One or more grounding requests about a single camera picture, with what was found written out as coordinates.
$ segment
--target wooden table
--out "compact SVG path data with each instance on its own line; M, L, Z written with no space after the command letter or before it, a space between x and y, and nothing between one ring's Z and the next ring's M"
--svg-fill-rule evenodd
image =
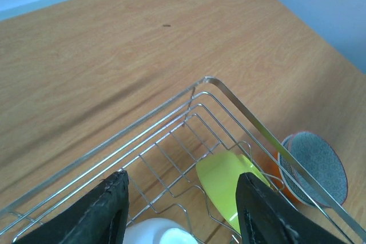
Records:
M344 207L366 226L366 78L276 0L71 0L1 22L0 62L1 208L214 75L279 140L324 137L348 174Z

